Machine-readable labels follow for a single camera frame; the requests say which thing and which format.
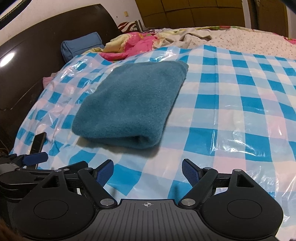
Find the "teal fuzzy sweater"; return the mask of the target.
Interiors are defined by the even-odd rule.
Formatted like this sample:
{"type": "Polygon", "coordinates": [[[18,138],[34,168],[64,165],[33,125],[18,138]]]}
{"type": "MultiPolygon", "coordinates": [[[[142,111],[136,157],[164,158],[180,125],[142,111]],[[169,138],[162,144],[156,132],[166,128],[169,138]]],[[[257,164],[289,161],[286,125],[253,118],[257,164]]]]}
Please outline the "teal fuzzy sweater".
{"type": "Polygon", "coordinates": [[[183,61],[114,68],[83,100],[72,132],[112,146],[146,149],[157,145],[188,69],[183,61]]]}

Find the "blue checkered plastic sheet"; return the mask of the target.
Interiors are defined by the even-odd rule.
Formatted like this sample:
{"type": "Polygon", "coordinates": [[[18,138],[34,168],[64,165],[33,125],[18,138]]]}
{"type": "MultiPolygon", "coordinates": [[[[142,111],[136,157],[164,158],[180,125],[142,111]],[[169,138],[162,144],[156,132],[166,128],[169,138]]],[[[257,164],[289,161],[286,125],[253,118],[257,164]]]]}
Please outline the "blue checkered plastic sheet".
{"type": "Polygon", "coordinates": [[[163,47],[111,63],[80,55],[45,88],[18,130],[13,153],[27,154],[45,132],[42,169],[79,161],[114,161],[105,189],[116,200],[179,200],[190,188],[181,163],[188,158],[220,173],[242,169],[282,207],[279,240],[295,238],[295,61],[203,45],[163,47]],[[116,67],[184,61],[189,70],[159,146],[149,150],[92,146],[71,131],[82,101],[116,67]]]}

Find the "dark wooden headboard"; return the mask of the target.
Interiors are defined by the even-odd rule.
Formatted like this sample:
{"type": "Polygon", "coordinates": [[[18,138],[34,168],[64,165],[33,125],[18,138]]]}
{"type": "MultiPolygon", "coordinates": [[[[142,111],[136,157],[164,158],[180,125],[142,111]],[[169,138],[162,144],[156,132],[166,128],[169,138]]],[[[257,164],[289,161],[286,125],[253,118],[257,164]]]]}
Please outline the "dark wooden headboard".
{"type": "Polygon", "coordinates": [[[1,45],[1,150],[10,151],[29,110],[43,91],[43,77],[59,71],[65,61],[60,46],[91,32],[103,43],[119,35],[119,29],[101,4],[53,16],[22,31],[1,45]]]}

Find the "pink floral quilt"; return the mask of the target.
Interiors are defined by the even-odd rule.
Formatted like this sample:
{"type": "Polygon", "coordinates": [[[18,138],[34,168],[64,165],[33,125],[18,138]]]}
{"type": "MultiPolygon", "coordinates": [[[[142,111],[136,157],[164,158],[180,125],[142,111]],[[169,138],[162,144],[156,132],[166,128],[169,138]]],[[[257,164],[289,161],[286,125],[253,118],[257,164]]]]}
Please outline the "pink floral quilt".
{"type": "Polygon", "coordinates": [[[100,50],[101,57],[108,61],[119,61],[138,54],[152,51],[159,40],[152,34],[132,32],[119,35],[100,50]]]}

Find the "blue pillow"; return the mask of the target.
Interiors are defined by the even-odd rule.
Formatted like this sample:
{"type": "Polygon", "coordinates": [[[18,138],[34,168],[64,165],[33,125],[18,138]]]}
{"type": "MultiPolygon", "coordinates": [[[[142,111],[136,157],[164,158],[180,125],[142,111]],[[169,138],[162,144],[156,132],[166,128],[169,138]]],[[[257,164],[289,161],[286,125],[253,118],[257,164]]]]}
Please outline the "blue pillow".
{"type": "Polygon", "coordinates": [[[74,40],[65,40],[61,43],[61,54],[65,62],[69,62],[76,55],[81,55],[92,48],[104,48],[102,39],[97,32],[84,35],[74,40]]]}

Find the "white dotted bed sheet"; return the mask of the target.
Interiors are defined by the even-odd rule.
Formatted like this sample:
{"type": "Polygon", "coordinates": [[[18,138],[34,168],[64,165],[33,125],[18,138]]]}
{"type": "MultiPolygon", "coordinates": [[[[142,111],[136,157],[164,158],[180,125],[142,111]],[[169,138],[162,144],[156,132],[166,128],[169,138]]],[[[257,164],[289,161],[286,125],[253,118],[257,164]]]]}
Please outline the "white dotted bed sheet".
{"type": "Polygon", "coordinates": [[[153,44],[154,49],[165,46],[193,49],[209,45],[237,52],[295,60],[295,39],[244,27],[161,29],[155,37],[157,40],[153,44]]]}

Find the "red striped cloth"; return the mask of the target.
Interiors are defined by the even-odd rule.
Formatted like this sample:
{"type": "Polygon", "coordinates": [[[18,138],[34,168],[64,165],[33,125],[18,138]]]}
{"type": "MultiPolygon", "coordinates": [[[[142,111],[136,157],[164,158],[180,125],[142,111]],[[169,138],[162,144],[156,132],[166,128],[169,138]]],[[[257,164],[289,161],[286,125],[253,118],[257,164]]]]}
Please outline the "red striped cloth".
{"type": "Polygon", "coordinates": [[[122,33],[138,32],[137,24],[135,22],[122,22],[118,25],[118,29],[122,33]]]}

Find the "brown wooden wardrobe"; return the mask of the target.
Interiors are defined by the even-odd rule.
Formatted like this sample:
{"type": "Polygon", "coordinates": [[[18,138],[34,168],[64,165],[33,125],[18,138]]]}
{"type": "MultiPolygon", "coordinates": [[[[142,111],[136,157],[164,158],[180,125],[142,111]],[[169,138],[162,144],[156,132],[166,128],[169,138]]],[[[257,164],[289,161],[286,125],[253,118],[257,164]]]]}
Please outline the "brown wooden wardrobe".
{"type": "Polygon", "coordinates": [[[242,1],[136,0],[147,28],[245,26],[242,1]]]}

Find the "brown wooden door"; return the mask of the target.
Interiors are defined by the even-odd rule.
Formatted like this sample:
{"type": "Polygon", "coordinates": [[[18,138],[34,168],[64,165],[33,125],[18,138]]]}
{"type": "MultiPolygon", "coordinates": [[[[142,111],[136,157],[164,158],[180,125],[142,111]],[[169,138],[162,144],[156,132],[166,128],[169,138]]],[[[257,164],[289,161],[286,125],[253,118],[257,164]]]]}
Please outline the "brown wooden door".
{"type": "Polygon", "coordinates": [[[251,27],[288,37],[287,8],[279,0],[248,1],[251,27]]]}

